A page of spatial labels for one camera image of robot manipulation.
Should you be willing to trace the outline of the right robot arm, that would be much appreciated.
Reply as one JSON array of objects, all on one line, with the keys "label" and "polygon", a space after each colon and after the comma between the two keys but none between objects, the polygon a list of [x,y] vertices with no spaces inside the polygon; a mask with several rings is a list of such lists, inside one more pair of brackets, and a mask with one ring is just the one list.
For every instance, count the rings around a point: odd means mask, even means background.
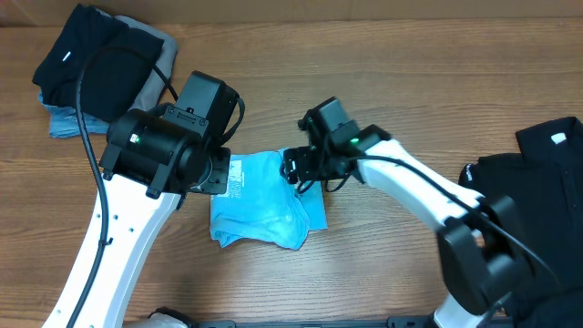
[{"label": "right robot arm", "polygon": [[360,128],[331,97],[298,122],[305,147],[287,149],[281,175],[299,193],[320,181],[349,178],[394,198],[435,233],[445,301],[430,327],[480,327],[535,275],[536,255],[511,230],[517,208],[509,197],[489,200],[455,184],[410,155],[376,125]]}]

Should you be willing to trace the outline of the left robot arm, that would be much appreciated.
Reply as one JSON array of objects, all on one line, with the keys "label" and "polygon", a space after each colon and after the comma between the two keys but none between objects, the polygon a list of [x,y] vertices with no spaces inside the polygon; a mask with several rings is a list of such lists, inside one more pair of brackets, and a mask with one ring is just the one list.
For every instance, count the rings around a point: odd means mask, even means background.
[{"label": "left robot arm", "polygon": [[227,190],[240,95],[199,71],[178,100],[112,123],[86,236],[47,327],[119,327],[150,249],[189,193]]}]

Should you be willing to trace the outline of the light blue printed t-shirt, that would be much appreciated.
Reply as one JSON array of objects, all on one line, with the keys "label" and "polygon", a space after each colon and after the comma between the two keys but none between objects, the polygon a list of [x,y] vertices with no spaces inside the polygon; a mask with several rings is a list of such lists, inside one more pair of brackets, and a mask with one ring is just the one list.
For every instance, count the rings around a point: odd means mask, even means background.
[{"label": "light blue printed t-shirt", "polygon": [[210,198],[210,237],[222,248],[249,239],[297,251],[328,228],[321,184],[299,194],[280,174],[283,152],[230,157],[227,190]]}]

